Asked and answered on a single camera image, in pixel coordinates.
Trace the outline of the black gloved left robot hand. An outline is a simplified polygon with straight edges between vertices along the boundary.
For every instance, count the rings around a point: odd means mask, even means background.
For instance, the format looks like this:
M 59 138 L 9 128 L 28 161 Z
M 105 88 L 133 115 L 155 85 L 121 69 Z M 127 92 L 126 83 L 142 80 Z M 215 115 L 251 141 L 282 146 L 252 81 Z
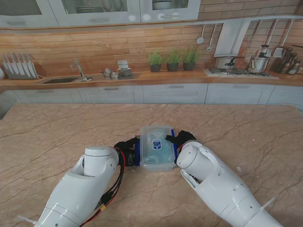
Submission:
M 134 138 L 127 141 L 120 141 L 114 145 L 114 148 L 120 150 L 124 154 L 134 154 L 134 146 L 140 140 L 140 136 L 135 136 Z

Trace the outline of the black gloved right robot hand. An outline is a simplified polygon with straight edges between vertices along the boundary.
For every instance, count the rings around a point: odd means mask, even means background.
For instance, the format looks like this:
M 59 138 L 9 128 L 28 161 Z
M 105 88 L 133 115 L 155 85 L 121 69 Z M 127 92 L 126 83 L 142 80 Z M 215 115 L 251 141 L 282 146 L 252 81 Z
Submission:
M 177 148 L 180 148 L 188 141 L 196 140 L 196 138 L 190 132 L 182 130 L 177 136 L 166 135 L 165 140 L 173 143 Z

